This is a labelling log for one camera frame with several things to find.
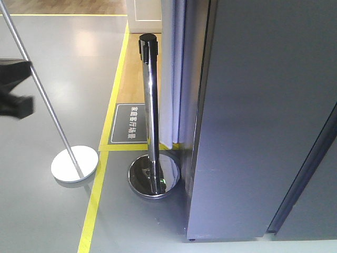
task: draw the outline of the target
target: yellow tape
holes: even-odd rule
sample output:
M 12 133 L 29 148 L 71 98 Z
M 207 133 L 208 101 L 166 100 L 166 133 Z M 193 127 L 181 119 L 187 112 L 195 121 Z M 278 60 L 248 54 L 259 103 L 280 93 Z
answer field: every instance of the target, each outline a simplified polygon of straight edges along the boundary
M 171 150 L 167 146 L 160 144 L 160 150 Z M 173 144 L 172 150 L 179 150 L 179 144 Z M 137 151 L 137 150 L 147 150 L 147 144 L 109 144 L 100 145 L 99 151 Z
M 128 31 L 128 25 L 126 25 L 122 50 L 121 50 L 121 54 L 120 54 L 120 59 L 118 61 L 118 66 L 117 66 L 117 71 L 116 71 L 116 75 L 115 75 L 114 86 L 112 88 L 112 93 L 111 93 L 111 97 L 110 97 L 109 107 L 107 109 L 107 113 L 106 113 L 106 117 L 105 117 L 105 122 L 104 122 L 103 133 L 102 133 L 100 145 L 107 145 L 108 144 L 108 139 L 109 139 L 109 135 L 110 135 L 112 121 L 113 121 L 114 113 L 115 113 L 117 95 L 118 95 L 118 91 L 120 89 L 120 84 L 121 84 L 121 79 L 122 79 L 122 73 L 123 73 L 123 66 L 124 66 L 126 48 L 127 48 L 127 43 L 128 43 L 128 37 L 129 37 L 129 31 Z
M 110 128 L 112 124 L 112 118 L 115 111 L 115 104 L 116 98 L 121 82 L 122 70 L 124 65 L 125 53 L 126 53 L 126 46 L 128 41 L 128 24 L 126 24 L 125 34 L 123 39 L 123 46 L 120 54 L 120 59 L 118 61 L 118 67 L 116 71 L 114 86 L 112 88 L 112 94 L 110 98 L 110 103 L 108 107 L 107 116 L 105 119 L 104 127 L 103 127 L 103 134 L 101 138 L 101 143 L 107 143 L 110 133 Z M 86 212 L 82 235 L 80 239 L 80 244 L 78 246 L 78 253 L 89 253 L 91 240 L 95 228 L 96 216 L 98 207 L 100 204 L 100 198 L 102 193 L 104 175 L 107 165 L 109 152 L 108 151 L 101 151 L 100 161 L 97 167 L 96 176 L 93 184 L 93 189 L 91 191 L 90 200 L 88 204 L 88 209 Z
M 100 205 L 101 192 L 103 187 L 104 175 L 107 165 L 109 152 L 103 151 L 100 154 L 100 161 L 96 170 L 93 189 L 91 190 L 90 200 L 84 220 L 78 253 L 89 253 L 91 240 L 95 228 L 98 206 Z
M 11 14 L 11 16 L 42 17 L 127 17 L 126 14 Z

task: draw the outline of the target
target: white curtain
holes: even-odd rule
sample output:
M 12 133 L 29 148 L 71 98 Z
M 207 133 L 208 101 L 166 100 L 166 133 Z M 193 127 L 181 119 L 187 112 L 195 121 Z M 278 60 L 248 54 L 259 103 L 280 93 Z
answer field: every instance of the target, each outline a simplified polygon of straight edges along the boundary
M 162 0 L 162 81 L 159 136 L 168 148 L 179 142 L 185 0 Z

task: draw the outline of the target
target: black object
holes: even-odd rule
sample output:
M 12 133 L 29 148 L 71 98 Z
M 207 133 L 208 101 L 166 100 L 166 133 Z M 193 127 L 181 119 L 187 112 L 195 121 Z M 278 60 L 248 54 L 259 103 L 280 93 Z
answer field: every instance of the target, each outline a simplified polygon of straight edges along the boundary
M 34 112 L 32 96 L 15 96 L 12 89 L 31 75 L 31 62 L 0 59 L 0 115 L 23 119 Z

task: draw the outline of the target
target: gray cabinet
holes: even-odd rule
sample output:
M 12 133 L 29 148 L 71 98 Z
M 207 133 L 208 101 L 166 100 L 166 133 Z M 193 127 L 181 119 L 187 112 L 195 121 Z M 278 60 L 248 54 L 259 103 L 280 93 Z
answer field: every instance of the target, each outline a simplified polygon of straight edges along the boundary
M 337 101 L 336 17 L 335 1 L 217 1 L 208 72 L 183 83 L 199 85 L 188 239 L 264 235 Z

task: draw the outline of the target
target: gray panel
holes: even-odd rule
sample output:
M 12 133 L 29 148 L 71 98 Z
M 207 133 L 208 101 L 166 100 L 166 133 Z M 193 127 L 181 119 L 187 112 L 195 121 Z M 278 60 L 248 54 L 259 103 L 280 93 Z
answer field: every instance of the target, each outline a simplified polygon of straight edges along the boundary
M 337 238 L 336 168 L 335 140 L 277 233 L 278 240 Z
M 185 181 L 185 190 L 188 198 L 187 212 L 190 209 L 193 187 L 192 154 L 208 4 L 209 2 L 205 0 L 186 1 L 179 140 L 183 149 L 181 176 L 182 180 Z
M 188 238 L 262 236 L 337 101 L 334 1 L 219 1 Z

